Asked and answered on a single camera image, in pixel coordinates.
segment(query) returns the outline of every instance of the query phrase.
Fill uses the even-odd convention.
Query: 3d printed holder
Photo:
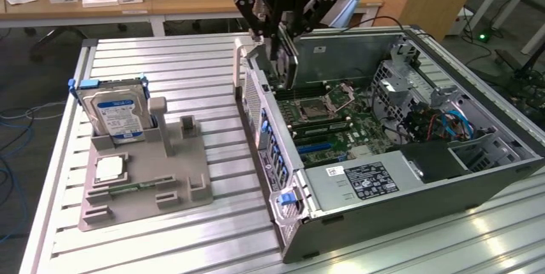
[[[212,203],[210,177],[200,124],[182,116],[166,124],[166,100],[148,100],[157,127],[144,130],[145,140],[114,144],[90,138],[78,229],[89,231]],[[108,178],[97,177],[101,159],[118,157]]]

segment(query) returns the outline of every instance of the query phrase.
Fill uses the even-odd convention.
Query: aluminum table
[[[69,97],[20,272],[543,271],[542,172],[465,213],[304,262],[281,263],[232,95],[236,38],[250,43],[245,34],[210,34],[100,40],[81,49],[76,79],[120,79],[144,72],[152,96],[166,97],[168,118],[196,115],[204,132],[214,202],[94,231],[78,231],[90,124]]]

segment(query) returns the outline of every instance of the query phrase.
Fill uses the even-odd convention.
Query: blue latch
[[[76,93],[76,79],[73,78],[68,80],[68,91],[69,91],[69,94],[72,94],[72,96],[76,98],[77,104],[81,105],[81,103],[78,102],[77,93]]]
[[[269,121],[264,121],[261,125],[261,132],[266,131],[266,126],[269,126]]]
[[[149,89],[148,89],[148,85],[149,85],[149,81],[146,76],[144,75],[144,73],[140,73],[140,83],[142,84],[142,88],[144,88],[144,96],[145,99],[149,99]]]
[[[297,198],[296,198],[296,194],[293,192],[280,194],[280,196],[278,196],[280,205],[285,206],[285,205],[294,204],[296,202],[297,202]]]
[[[98,84],[100,84],[100,80],[97,79],[84,79],[78,83],[78,88],[80,89],[94,89],[98,87]]]

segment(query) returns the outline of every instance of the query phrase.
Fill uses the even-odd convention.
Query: blue cable
[[[25,200],[25,194],[22,192],[22,189],[20,187],[18,179],[16,178],[16,175],[10,172],[9,168],[8,169],[0,169],[1,172],[6,173],[13,180],[13,186],[16,188],[16,191],[20,196],[20,202],[22,206],[22,220],[18,222],[17,227],[8,233],[1,239],[0,239],[0,244],[10,237],[12,234],[17,233],[17,231],[25,226],[25,223],[28,221],[28,205],[26,205],[26,200]]]
[[[5,127],[10,127],[10,128],[26,128],[26,132],[28,132],[28,134],[26,134],[26,140],[24,141],[24,143],[22,143],[21,145],[18,145],[18,147],[16,147],[12,151],[9,151],[8,153],[5,153],[5,154],[1,155],[4,158],[9,158],[9,157],[13,156],[22,148],[25,148],[25,146],[26,146],[28,143],[30,142],[32,136],[33,136],[33,129],[32,129],[32,127],[28,127],[28,126],[12,125],[12,124],[6,124],[6,123],[4,123],[4,122],[0,122],[0,125],[1,125],[1,126],[5,126]]]
[[[1,244],[14,233],[18,232],[18,230],[21,230],[21,228],[25,226],[26,221],[28,221],[28,205],[26,205],[25,193],[22,192],[22,188],[20,186],[18,179],[17,179],[16,175],[10,172],[9,166],[6,166],[6,163],[5,163],[4,159],[8,158],[9,156],[13,156],[22,148],[25,148],[29,141],[32,140],[33,131],[32,131],[32,128],[29,126],[5,124],[4,122],[0,122],[0,125],[5,126],[5,127],[10,127],[10,128],[26,128],[26,132],[28,132],[26,140],[24,141],[24,143],[21,145],[18,145],[18,147],[16,147],[13,150],[10,150],[6,154],[0,155],[0,159],[4,162],[4,165],[5,165],[5,169],[0,168],[0,172],[2,172],[12,179],[13,187],[14,187],[17,193],[18,193],[21,207],[22,207],[22,219],[18,222],[16,228],[13,228],[13,230],[0,239],[0,244]]]
[[[447,111],[447,113],[455,115],[459,118],[461,122],[463,123],[465,127],[467,128],[469,139],[473,139],[473,129],[470,128],[469,121],[467,121],[466,117],[455,110],[450,110],[450,111]]]

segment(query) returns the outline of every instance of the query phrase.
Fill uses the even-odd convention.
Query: robotic arm
[[[289,42],[310,32],[336,0],[234,0],[254,37],[270,39],[270,61],[277,60],[281,34]]]

